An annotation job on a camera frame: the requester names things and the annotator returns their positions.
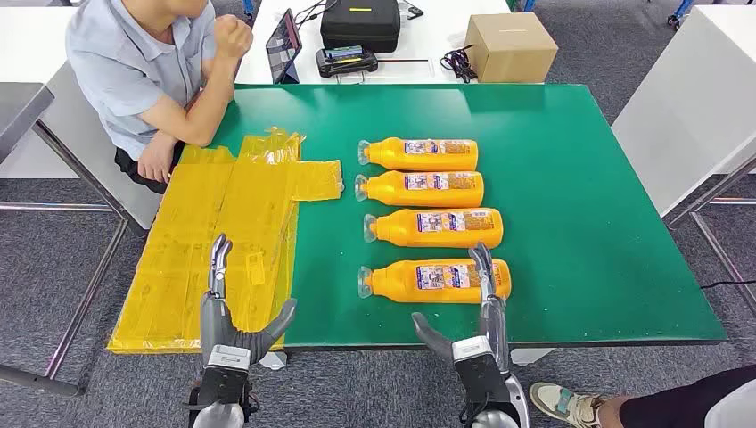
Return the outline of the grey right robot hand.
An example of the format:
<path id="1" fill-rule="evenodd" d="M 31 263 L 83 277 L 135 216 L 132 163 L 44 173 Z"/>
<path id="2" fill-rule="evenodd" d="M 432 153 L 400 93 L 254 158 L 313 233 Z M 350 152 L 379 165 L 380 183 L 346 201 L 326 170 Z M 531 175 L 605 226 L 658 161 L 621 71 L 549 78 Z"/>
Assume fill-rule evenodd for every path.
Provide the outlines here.
<path id="1" fill-rule="evenodd" d="M 476 243 L 468 250 L 469 256 L 475 263 L 475 271 L 481 280 L 481 311 L 479 315 L 479 331 L 489 344 L 490 350 L 497 364 L 498 372 L 507 377 L 509 369 L 509 346 L 505 326 L 505 298 L 495 294 L 493 276 L 493 259 L 489 248 L 484 243 Z M 411 315 L 416 336 L 425 343 L 436 355 L 446 360 L 453 360 L 454 345 L 451 340 L 433 329 L 426 317 L 419 312 Z"/>

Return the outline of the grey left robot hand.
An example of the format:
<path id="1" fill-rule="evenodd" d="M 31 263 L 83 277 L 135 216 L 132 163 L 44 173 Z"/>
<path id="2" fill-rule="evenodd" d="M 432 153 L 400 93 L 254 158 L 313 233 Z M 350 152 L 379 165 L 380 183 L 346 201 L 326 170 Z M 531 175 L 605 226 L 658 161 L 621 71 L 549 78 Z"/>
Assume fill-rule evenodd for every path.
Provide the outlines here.
<path id="1" fill-rule="evenodd" d="M 210 363 L 215 345 L 247 349 L 251 352 L 251 363 L 260 362 L 284 335 L 295 316 L 298 302 L 290 298 L 262 330 L 247 332 L 234 326 L 231 310 L 226 304 L 227 256 L 232 246 L 232 241 L 221 233 L 210 249 L 208 290 L 201 298 L 201 353 L 204 365 Z"/>

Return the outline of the person's right hand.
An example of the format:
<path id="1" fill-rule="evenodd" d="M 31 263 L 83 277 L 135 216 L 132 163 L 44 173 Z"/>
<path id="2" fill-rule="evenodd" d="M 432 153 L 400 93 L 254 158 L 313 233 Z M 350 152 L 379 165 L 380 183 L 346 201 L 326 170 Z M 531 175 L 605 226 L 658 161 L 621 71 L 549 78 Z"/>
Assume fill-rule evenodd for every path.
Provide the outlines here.
<path id="1" fill-rule="evenodd" d="M 241 60 L 251 48 L 251 28 L 235 15 L 227 14 L 214 20 L 216 57 Z"/>

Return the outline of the person's left hand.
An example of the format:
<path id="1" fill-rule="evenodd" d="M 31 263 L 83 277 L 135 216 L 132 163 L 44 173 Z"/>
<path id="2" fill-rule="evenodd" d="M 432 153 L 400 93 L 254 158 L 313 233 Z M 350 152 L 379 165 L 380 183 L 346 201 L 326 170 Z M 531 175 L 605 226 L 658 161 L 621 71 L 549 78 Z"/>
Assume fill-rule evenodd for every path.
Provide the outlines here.
<path id="1" fill-rule="evenodd" d="M 137 172 L 141 177 L 167 184 L 171 177 L 174 146 L 172 144 L 150 143 L 137 161 Z"/>

